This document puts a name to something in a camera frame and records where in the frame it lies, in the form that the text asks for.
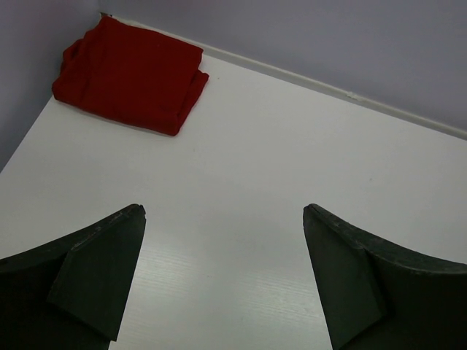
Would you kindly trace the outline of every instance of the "table surface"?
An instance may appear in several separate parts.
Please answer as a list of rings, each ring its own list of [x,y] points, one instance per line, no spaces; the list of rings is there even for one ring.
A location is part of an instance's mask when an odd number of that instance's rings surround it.
[[[208,56],[202,70],[177,137],[51,99],[0,174],[0,257],[146,208],[111,349],[330,349],[309,203],[467,263],[466,141]]]

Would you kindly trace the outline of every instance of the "black object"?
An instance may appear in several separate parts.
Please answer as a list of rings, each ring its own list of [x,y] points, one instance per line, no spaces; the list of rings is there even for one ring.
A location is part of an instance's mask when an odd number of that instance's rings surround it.
[[[0,349],[108,349],[146,219],[142,206],[0,260]]]
[[[467,265],[429,257],[304,209],[333,349],[467,349]]]

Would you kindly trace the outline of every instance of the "purple wall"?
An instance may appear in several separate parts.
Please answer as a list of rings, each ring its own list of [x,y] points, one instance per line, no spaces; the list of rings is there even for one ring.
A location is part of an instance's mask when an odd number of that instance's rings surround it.
[[[0,2],[0,170],[51,97],[61,53],[98,9],[97,0]]]
[[[467,130],[466,0],[100,0],[101,11]]]

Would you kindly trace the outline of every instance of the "folded red towel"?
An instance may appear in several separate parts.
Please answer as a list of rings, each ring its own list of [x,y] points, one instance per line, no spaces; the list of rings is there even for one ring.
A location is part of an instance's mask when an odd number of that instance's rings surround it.
[[[63,53],[59,101],[121,123],[177,135],[209,76],[203,50],[103,17]]]

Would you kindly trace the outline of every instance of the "white table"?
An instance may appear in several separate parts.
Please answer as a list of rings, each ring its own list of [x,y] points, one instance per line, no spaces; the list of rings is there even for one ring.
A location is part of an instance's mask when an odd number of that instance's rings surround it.
[[[205,57],[178,137],[51,99],[0,174],[0,257],[130,203],[147,229],[111,349],[330,349],[313,202],[467,263],[467,142]]]

